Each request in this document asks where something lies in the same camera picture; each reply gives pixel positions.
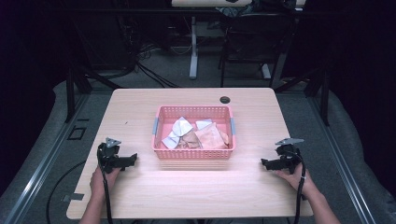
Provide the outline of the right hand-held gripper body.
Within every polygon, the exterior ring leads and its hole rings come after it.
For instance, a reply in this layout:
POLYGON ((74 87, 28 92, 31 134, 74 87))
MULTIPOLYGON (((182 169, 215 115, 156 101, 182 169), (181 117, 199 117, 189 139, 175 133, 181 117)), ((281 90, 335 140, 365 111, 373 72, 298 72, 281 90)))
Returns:
POLYGON ((303 160, 300 149, 295 144, 302 142, 303 140, 298 138, 284 138, 276 142, 280 170, 288 169, 291 174, 294 173, 296 166, 303 160))

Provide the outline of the small white face mask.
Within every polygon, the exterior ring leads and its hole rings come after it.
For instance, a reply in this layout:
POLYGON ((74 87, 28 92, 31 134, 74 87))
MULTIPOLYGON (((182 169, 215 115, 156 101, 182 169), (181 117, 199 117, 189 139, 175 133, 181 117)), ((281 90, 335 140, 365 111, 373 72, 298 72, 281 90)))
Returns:
POLYGON ((195 125, 198 130, 202 130, 203 128, 205 128, 206 126, 208 126, 212 123, 213 123, 212 119, 201 119, 201 120, 197 120, 195 122, 195 125))

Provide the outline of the pink plastic basket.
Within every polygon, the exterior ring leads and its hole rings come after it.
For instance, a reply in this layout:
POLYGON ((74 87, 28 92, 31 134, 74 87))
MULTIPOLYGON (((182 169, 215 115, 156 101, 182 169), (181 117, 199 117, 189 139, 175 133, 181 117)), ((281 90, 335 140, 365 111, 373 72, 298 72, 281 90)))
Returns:
POLYGON ((227 105, 162 105, 159 107, 152 131, 152 148, 161 160, 228 160, 236 146, 233 112, 227 105), (212 119, 217 127, 229 136, 226 149, 167 148, 162 140, 172 132, 173 124, 184 117, 199 131, 197 120, 212 119))

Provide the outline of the grey tape strip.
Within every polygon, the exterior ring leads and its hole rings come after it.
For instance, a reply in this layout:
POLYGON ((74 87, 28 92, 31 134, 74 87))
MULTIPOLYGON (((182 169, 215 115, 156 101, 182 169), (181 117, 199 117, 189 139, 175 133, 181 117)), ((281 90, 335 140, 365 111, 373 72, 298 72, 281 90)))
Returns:
POLYGON ((83 194, 71 193, 71 194, 65 194, 62 197, 62 201, 66 203, 70 203, 71 201, 81 201, 83 198, 84 198, 83 194))

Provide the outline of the white cup-shaped face mask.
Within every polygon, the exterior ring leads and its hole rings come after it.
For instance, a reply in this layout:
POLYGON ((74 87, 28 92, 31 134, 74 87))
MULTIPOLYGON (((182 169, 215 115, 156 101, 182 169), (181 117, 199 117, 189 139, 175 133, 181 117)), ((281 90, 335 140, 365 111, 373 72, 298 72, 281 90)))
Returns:
POLYGON ((172 132, 174 136, 183 136, 186 133, 190 132, 193 129, 193 126, 184 118, 180 117, 172 127, 172 132))

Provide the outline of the person's right hand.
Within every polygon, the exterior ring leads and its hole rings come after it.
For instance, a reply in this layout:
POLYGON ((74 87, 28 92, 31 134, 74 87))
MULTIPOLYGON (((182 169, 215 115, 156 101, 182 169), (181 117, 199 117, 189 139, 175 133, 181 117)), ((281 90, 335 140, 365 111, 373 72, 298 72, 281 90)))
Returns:
POLYGON ((312 190, 316 189, 316 186, 309 174, 308 171, 305 171, 305 175, 303 177, 302 175, 302 170, 303 166, 299 164, 296 168, 293 174, 290 174, 288 171, 283 171, 283 170, 276 170, 275 174, 284 180, 286 180, 294 189, 298 189, 300 181, 303 180, 303 188, 302 188, 302 194, 305 197, 309 197, 310 192, 312 190))

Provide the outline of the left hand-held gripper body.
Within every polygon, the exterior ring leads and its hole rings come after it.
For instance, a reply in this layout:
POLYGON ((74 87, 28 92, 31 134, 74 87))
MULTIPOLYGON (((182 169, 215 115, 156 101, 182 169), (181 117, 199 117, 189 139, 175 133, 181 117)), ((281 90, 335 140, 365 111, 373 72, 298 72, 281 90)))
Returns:
POLYGON ((97 159, 100 168, 110 174, 114 168, 124 170, 127 166, 126 159, 118 156, 120 150, 120 141, 107 137, 104 143, 101 143, 97 149, 97 159))

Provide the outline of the person's left hand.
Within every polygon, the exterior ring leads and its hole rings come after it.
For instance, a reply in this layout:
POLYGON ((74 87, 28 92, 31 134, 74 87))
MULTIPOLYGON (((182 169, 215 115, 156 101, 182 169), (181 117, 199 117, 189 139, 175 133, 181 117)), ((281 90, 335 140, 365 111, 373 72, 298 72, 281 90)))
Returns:
POLYGON ((95 169, 95 171, 92 173, 92 178, 91 178, 91 198, 98 201, 98 200, 103 200, 105 198, 105 184, 104 181, 106 180, 107 182, 107 187, 108 190, 112 190, 113 186, 115 185, 117 176, 119 175, 120 168, 115 168, 110 174, 104 173, 102 174, 102 171, 99 167, 95 169))

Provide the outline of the metal floor rail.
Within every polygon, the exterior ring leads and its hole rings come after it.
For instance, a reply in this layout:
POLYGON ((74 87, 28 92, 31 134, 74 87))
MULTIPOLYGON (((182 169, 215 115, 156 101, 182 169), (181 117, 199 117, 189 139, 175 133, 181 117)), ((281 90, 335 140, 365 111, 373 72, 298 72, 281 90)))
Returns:
POLYGON ((71 202, 62 197, 74 193, 91 149, 93 100, 80 96, 69 122, 64 122, 64 108, 56 102, 21 171, 0 198, 0 224, 77 224, 66 215, 71 202))
POLYGON ((362 195, 361 188, 359 187, 358 183, 356 182, 356 179, 354 178, 353 174, 350 171, 347 161, 343 153, 341 152, 341 149, 332 133, 331 127, 325 124, 319 113, 319 103, 311 97, 307 98, 307 102, 310 104, 310 107, 314 112, 316 121, 320 129, 324 132, 324 135, 330 145, 330 153, 332 155, 332 160, 337 168, 337 171, 339 172, 339 175, 342 178, 346 191, 355 207, 355 210, 361 220, 361 223, 377 224, 366 200, 362 195))

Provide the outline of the black chair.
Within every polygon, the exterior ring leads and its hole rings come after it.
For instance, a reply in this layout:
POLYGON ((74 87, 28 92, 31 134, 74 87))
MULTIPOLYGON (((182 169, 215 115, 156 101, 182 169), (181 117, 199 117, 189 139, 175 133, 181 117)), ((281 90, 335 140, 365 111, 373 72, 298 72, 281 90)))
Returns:
POLYGON ((271 65, 268 86, 280 78, 295 35, 298 20, 286 13, 255 12, 230 19, 219 58, 220 86, 224 86, 226 64, 271 65))

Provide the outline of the white folded face mask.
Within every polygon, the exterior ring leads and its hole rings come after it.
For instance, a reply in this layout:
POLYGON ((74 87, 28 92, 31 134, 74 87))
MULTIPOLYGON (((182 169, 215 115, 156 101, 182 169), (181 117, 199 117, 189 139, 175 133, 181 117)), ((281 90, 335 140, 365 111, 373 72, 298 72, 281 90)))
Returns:
POLYGON ((178 146, 180 137, 174 132, 170 132, 163 140, 163 144, 170 149, 175 149, 178 146))

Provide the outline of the white desk leg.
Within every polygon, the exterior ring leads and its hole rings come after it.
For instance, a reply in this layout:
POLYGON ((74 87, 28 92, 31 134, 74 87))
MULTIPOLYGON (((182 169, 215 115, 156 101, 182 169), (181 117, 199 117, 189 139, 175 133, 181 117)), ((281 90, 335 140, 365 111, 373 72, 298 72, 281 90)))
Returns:
POLYGON ((197 35, 196 35, 196 20, 191 18, 191 64, 190 64, 190 79, 197 78, 198 70, 198 51, 197 51, 197 35))

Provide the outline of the black metal stand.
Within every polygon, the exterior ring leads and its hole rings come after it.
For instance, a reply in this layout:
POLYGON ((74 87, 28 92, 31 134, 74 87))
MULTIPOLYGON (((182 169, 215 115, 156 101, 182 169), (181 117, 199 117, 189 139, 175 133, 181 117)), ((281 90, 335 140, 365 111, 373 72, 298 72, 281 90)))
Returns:
POLYGON ((88 78, 93 78, 112 90, 120 89, 120 85, 100 76, 91 68, 88 56, 83 48, 78 28, 72 19, 64 19, 64 52, 68 63, 66 77, 67 117, 69 122, 77 112, 75 102, 75 88, 82 94, 90 94, 92 85, 88 78))
POLYGON ((330 64, 323 63, 317 68, 311 71, 293 78, 291 81, 275 88, 275 92, 285 91, 292 86, 295 86, 299 82, 307 79, 308 84, 304 89, 304 95, 306 97, 315 97, 320 92, 320 103, 319 103, 319 116, 326 126, 329 126, 328 120, 328 108, 329 108, 329 95, 330 95, 330 75, 328 73, 330 64))

